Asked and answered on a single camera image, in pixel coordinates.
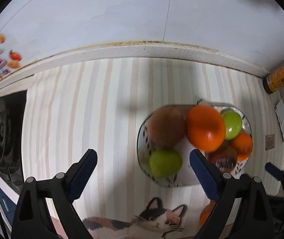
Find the bottle label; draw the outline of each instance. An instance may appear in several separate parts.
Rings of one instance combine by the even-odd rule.
[[[267,76],[266,80],[272,92],[284,87],[284,65],[277,69],[274,73]]]

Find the calico cat illustration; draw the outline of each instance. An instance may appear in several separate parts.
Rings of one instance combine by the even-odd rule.
[[[186,205],[165,209],[160,198],[153,198],[131,223],[90,217],[83,224],[94,239],[162,239],[170,232],[183,230],[180,223],[186,209]]]

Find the cat face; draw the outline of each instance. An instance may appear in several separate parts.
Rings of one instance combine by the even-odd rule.
[[[170,231],[181,231],[181,216],[186,211],[186,205],[181,205],[173,210],[163,208],[160,198],[153,198],[146,209],[133,219],[134,223],[147,230],[167,233]]]

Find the fruit plate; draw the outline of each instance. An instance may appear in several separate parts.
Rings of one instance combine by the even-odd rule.
[[[188,112],[195,107],[195,105],[173,105],[178,109],[183,117],[185,118]],[[248,119],[245,117],[243,112],[238,108],[232,105],[219,105],[219,104],[210,104],[213,108],[215,108],[218,112],[221,112],[225,109],[233,109],[237,112],[242,118],[242,131],[249,134],[252,137],[252,130],[250,128],[250,124]],[[196,177],[193,169],[189,163],[189,154],[190,152],[195,149],[195,147],[188,141],[186,137],[184,137],[179,143],[177,143],[174,147],[176,151],[178,151],[182,158],[183,158],[183,165],[179,172],[175,175],[172,175],[167,178],[157,179],[154,178],[149,170],[149,156],[152,154],[156,148],[151,144],[150,140],[148,139],[147,133],[147,125],[149,123],[149,119],[152,116],[149,115],[146,120],[140,126],[138,132],[138,139],[137,139],[137,153],[138,153],[138,162],[143,170],[143,172],[152,179],[155,183],[162,187],[178,187],[178,186],[190,186],[199,184],[198,178]],[[244,173],[244,166],[247,162],[248,158],[243,161],[237,161],[235,168],[230,172],[235,178],[239,179],[239,177]]]

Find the gas stove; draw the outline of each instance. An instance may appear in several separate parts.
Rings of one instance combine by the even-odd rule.
[[[24,182],[21,137],[26,93],[0,97],[0,177],[18,194]]]

